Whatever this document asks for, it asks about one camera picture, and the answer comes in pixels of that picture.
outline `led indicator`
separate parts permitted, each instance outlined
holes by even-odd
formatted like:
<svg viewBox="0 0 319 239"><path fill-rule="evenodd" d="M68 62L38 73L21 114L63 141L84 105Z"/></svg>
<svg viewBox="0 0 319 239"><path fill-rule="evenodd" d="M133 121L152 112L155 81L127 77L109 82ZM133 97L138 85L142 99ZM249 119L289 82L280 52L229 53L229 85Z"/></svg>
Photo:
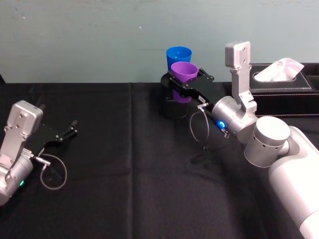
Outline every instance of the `led indicator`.
<svg viewBox="0 0 319 239"><path fill-rule="evenodd" d="M220 121L220 120L217 121L216 125L217 125L217 127L218 127L219 129L226 128L226 124L225 124L223 121Z"/></svg>

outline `purple cup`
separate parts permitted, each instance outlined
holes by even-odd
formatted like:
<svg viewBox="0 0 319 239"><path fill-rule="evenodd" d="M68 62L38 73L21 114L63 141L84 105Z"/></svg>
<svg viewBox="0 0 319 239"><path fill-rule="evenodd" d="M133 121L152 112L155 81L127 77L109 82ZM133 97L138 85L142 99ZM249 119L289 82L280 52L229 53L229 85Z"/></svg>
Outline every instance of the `purple cup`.
<svg viewBox="0 0 319 239"><path fill-rule="evenodd" d="M186 83L188 80L197 76L198 67L190 62L179 61L172 64L171 71L176 78ZM188 103L191 101L191 97L182 97L176 90L173 90L173 99L179 103Z"/></svg>

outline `table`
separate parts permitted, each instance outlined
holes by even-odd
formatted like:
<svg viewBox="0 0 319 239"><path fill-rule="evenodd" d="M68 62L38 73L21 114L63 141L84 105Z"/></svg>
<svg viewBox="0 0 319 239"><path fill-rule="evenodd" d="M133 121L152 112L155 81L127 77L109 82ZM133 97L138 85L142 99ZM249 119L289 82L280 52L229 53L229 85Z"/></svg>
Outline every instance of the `table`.
<svg viewBox="0 0 319 239"><path fill-rule="evenodd" d="M36 167L0 208L0 238L301 239L243 146L211 124L203 160L189 118L159 114L159 93L155 83L1 85L0 126L26 100L45 104L43 122L56 129L77 119L79 133L57 151L65 187L42 187ZM204 130L200 115L194 120ZM318 118L285 121L319 146Z"/></svg>

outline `tissue box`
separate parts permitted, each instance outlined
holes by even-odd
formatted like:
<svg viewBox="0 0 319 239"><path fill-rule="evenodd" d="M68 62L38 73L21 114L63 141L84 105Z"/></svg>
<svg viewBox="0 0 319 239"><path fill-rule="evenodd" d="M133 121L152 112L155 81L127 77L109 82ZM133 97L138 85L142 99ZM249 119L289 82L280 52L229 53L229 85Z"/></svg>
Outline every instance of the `tissue box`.
<svg viewBox="0 0 319 239"><path fill-rule="evenodd" d="M271 64L251 64L250 91L257 116L319 117L319 63L305 67L292 81L260 82L254 76Z"/></svg>

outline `white tissue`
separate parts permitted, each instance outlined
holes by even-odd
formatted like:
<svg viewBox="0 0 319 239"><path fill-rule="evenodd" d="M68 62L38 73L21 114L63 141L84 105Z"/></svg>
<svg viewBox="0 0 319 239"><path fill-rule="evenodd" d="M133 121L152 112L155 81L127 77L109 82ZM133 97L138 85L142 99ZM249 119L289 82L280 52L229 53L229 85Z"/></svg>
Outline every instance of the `white tissue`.
<svg viewBox="0 0 319 239"><path fill-rule="evenodd" d="M303 64L293 59L283 58L271 64L265 70L254 76L254 78L261 82L292 81L303 67Z"/></svg>

